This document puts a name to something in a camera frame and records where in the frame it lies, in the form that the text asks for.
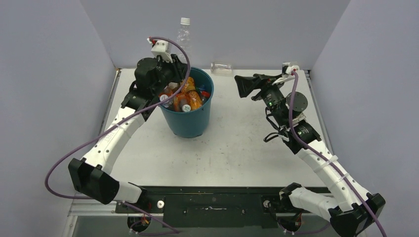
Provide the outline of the large orange label bottle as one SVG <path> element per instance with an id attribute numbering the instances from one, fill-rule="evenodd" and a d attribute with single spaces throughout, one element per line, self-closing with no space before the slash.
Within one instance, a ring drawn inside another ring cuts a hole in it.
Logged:
<path id="1" fill-rule="evenodd" d="M 191 106 L 188 103 L 188 98 L 183 93 L 179 93 L 174 97 L 173 107 L 176 112 L 190 112 L 191 111 Z"/>

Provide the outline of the clear crushed bottle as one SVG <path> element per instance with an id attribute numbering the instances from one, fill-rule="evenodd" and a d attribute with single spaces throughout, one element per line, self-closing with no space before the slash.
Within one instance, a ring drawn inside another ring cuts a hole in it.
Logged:
<path id="1" fill-rule="evenodd" d="M 186 62 L 185 55 L 191 58 L 191 34 L 190 34 L 190 18 L 181 17 L 180 27 L 178 29 L 177 44 L 184 50 L 185 53 L 180 52 L 178 57 L 182 62 Z"/>

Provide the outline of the small orange juice bottle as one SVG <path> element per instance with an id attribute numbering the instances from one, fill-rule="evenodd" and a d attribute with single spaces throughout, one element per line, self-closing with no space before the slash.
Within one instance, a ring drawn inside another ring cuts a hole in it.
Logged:
<path id="1" fill-rule="evenodd" d="M 186 80 L 185 85 L 182 88 L 182 93 L 187 96 L 191 110 L 197 110 L 202 106 L 202 100 L 196 90 L 195 82 L 192 77 L 188 77 Z"/>

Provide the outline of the teal plastic bin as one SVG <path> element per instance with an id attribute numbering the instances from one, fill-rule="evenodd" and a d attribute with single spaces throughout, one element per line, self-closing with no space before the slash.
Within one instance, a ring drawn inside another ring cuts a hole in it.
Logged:
<path id="1" fill-rule="evenodd" d="M 203 134 L 209 124 L 211 99 L 214 92 L 214 84 L 208 73 L 192 67 L 190 76 L 194 79 L 195 85 L 205 87 L 204 92 L 209 97 L 204 104 L 199 109 L 190 112 L 175 112 L 160 106 L 169 128 L 175 135 L 182 138 L 195 138 Z"/>

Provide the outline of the clear bottle red label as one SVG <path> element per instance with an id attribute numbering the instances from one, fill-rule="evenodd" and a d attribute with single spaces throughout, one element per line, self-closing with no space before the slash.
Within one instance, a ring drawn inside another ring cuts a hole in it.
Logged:
<path id="1" fill-rule="evenodd" d="M 206 101 L 206 100 L 208 100 L 211 97 L 211 94 L 208 93 L 208 92 L 206 92 L 206 91 L 204 91 L 204 90 L 201 90 L 200 91 L 200 96 L 201 96 L 201 100 L 202 101 Z"/>

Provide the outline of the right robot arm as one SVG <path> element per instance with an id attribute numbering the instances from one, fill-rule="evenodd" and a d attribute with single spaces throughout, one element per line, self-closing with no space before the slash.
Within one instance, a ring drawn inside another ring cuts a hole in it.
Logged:
<path id="1" fill-rule="evenodd" d="M 385 205 L 384 198 L 357 183 L 340 165 L 337 156 L 331 154 L 320 134 L 303 115 L 308 106 L 306 96 L 296 88 L 289 95 L 283 95 L 280 89 L 286 78 L 278 76 L 254 74 L 251 77 L 235 76 L 234 79 L 240 97 L 248 97 L 256 90 L 252 100 L 265 103 L 266 119 L 275 129 L 265 141 L 281 138 L 331 192 L 327 197 L 292 183 L 279 192 L 281 208 L 316 214 L 327 220 L 341 237 L 355 237 L 377 223 Z"/>

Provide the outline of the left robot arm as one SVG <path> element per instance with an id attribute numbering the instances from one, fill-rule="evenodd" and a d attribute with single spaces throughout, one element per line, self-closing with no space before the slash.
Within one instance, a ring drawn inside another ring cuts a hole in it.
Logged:
<path id="1" fill-rule="evenodd" d="M 130 138 L 160 105 L 160 94 L 169 83 L 179 83 L 187 77 L 190 66 L 175 55 L 172 55 L 172 60 L 165 62 L 158 56 L 138 61 L 135 80 L 111 125 L 81 159 L 74 158 L 68 165 L 76 191 L 102 204 L 126 201 L 136 213 L 146 209 L 147 198 L 141 195 L 143 189 L 114 179 L 111 172 Z"/>

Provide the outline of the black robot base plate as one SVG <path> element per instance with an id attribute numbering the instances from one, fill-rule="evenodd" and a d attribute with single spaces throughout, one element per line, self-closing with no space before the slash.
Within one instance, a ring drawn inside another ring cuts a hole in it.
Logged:
<path id="1" fill-rule="evenodd" d="M 175 228 L 276 228 L 274 216 L 292 218 L 299 209 L 280 203 L 279 187 L 147 186 L 134 206 Z"/>

